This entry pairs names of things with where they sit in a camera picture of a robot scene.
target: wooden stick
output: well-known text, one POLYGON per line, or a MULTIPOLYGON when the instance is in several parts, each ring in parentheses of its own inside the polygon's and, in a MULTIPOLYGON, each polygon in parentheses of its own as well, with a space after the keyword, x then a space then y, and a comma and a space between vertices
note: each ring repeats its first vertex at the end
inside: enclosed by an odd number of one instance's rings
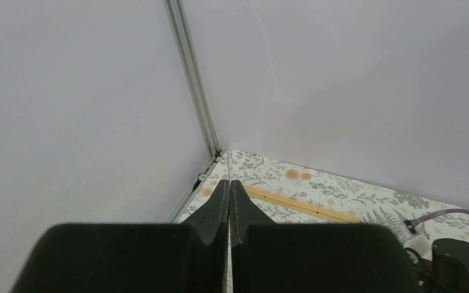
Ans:
POLYGON ((286 208, 294 209, 296 211, 304 212, 305 214, 314 215, 316 217, 335 222, 335 223, 359 223, 359 219, 351 215, 341 214, 329 209, 321 208, 313 204, 304 203, 302 201, 293 200, 292 198, 283 197, 281 195, 272 194, 265 190, 257 189, 250 186, 244 186, 245 191, 250 197, 266 201, 268 203, 284 206, 286 208))

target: patterned fabric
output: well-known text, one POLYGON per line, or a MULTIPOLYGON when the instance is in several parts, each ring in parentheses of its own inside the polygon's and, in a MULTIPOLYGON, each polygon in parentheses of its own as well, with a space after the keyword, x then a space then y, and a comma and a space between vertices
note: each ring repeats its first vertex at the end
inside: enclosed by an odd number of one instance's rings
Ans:
MULTIPOLYGON (((409 237, 401 229, 402 220, 413 219, 441 209, 456 208, 451 204, 416 197, 405 192, 396 192, 244 151, 233 150, 230 156, 231 180, 238 179, 248 186, 353 215, 363 222, 387 226, 402 244, 409 237)), ((208 200, 220 179, 228 178, 225 154, 219 158, 214 170, 202 185, 202 189, 184 209, 179 222, 189 217, 208 200)), ((252 200, 275 222, 327 222, 265 201, 254 198, 252 200)), ((469 242, 469 215, 444 215, 421 224, 417 230, 431 241, 438 238, 455 238, 469 242)), ((230 274, 228 278, 228 292, 232 292, 229 290, 231 288, 230 274)))

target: floor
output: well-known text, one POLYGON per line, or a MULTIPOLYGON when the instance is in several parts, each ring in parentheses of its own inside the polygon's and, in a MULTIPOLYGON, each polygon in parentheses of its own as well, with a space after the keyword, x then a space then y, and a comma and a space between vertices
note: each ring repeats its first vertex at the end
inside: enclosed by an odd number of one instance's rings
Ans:
MULTIPOLYGON (((231 150, 229 161, 230 174, 228 174, 227 155, 224 154, 217 160, 217 165, 203 183, 202 188, 184 208, 179 222, 208 200, 220 179, 228 179, 229 176, 231 180, 238 179, 245 185, 313 203, 336 212, 354 215, 363 222, 385 225, 395 233, 402 244, 409 237, 404 234, 402 220, 419 217, 432 211, 456 208, 451 204, 416 197, 244 151, 231 150)), ((252 200, 275 222, 327 222, 265 201, 252 200)), ((455 238, 469 242, 469 215, 444 215, 423 223, 417 229, 431 241, 438 238, 455 238)), ((232 292, 230 275, 229 272, 228 292, 232 292)))

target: white wall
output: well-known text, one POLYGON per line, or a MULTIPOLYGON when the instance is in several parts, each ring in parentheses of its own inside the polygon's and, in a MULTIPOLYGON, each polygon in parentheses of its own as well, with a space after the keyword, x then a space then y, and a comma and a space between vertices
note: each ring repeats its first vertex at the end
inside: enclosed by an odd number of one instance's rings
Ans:
POLYGON ((221 142, 469 207, 469 1, 185 9, 221 142))
POLYGON ((55 223, 166 221, 207 160, 162 1, 0 1, 0 292, 55 223))

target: orange dot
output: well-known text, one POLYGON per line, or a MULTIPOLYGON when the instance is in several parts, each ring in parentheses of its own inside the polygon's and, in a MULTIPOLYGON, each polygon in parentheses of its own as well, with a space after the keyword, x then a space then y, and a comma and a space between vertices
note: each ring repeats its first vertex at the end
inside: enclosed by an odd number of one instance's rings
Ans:
POLYGON ((285 176, 290 180, 295 180, 295 179, 299 178, 299 172, 297 170, 294 170, 294 169, 288 169, 285 172, 285 176))
POLYGON ((312 175, 310 175, 310 173, 301 173, 301 179, 310 180, 312 179, 312 175))
POLYGON ((203 188, 200 190, 200 193, 205 197, 208 197, 213 193, 213 190, 211 190, 211 188, 203 188))

